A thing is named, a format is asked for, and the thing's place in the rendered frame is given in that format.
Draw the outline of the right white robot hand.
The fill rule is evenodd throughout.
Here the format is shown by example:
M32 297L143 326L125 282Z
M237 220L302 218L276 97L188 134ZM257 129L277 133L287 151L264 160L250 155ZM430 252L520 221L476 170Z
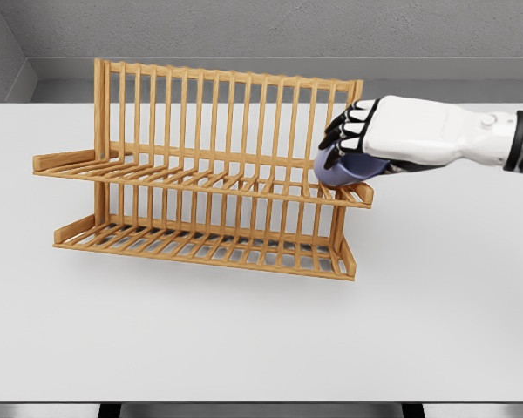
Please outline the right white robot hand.
M325 129L318 146L329 150L323 168L348 154L425 166L450 164L462 156L460 137L468 117L459 106L423 99L356 101Z

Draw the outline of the wooden two-tier dish rack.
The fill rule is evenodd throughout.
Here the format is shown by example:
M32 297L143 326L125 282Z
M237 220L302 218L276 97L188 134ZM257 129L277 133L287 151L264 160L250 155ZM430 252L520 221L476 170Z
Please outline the wooden two-tier dish rack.
M94 211L56 247L352 280L343 229L373 191L321 184L324 127L359 80L94 63L90 150L38 155L35 174L90 180Z

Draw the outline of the blue-purple cup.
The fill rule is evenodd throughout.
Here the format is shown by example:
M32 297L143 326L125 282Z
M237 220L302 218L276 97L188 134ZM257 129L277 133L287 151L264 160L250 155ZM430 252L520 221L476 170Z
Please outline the blue-purple cup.
M317 179L326 186L339 187L363 182L385 172L390 161L367 154L345 153L329 169L324 165L334 148L317 153L313 170Z

